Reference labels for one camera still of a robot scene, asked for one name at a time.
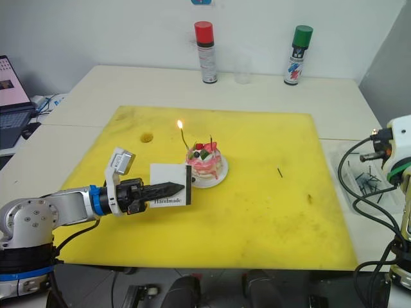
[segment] strawberry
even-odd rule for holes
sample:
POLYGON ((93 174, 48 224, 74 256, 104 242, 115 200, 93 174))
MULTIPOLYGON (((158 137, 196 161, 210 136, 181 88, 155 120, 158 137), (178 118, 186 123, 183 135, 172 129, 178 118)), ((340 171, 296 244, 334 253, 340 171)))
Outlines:
POLYGON ((213 146, 211 146, 211 144, 206 143, 204 145, 204 149, 207 150, 207 152, 211 153, 212 151, 214 151, 217 148, 217 142, 213 142, 213 146))

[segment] robotic arm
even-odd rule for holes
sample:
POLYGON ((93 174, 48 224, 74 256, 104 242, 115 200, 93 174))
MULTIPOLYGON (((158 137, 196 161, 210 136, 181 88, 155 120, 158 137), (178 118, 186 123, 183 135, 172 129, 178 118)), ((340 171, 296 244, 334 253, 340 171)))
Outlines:
POLYGON ((369 139, 375 152, 360 155, 360 160, 382 159, 381 168, 388 182, 400 187, 405 195, 401 228, 391 248, 398 261, 390 267, 387 305, 408 307, 411 302, 411 115, 391 120, 387 128, 374 130, 369 139))
POLYGON ((146 210, 146 201, 173 196, 184 188, 171 182, 144 186, 140 178, 120 181, 135 155, 116 148, 105 170, 107 186, 90 185, 40 198, 17 199, 0 210, 0 300, 49 287, 59 249, 52 231, 60 226, 98 221, 101 216, 146 210))

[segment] pink cake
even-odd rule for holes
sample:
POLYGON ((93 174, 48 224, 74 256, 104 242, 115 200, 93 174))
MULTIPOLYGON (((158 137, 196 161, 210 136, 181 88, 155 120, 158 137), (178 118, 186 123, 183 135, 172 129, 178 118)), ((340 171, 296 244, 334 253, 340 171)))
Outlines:
POLYGON ((186 164, 192 166, 194 177, 218 180, 222 172, 222 156, 217 149, 217 142, 196 143, 186 155, 186 164))

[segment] laptop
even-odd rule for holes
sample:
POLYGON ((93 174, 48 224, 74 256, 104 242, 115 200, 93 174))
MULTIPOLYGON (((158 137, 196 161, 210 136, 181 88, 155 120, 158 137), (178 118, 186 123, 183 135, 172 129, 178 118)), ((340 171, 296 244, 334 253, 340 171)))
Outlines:
POLYGON ((0 150, 14 147, 35 108, 7 56, 0 56, 0 150))

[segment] lit candle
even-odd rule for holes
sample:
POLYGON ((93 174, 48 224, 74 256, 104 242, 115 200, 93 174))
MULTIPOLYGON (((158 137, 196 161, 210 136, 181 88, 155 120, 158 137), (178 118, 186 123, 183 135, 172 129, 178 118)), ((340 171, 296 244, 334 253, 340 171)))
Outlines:
POLYGON ((180 128, 181 130, 181 138, 182 138, 182 142, 184 142, 184 144, 186 145, 186 149, 188 150, 188 145, 186 143, 186 141, 184 140, 184 133, 182 131, 182 122, 180 120, 177 121, 177 126, 180 128))

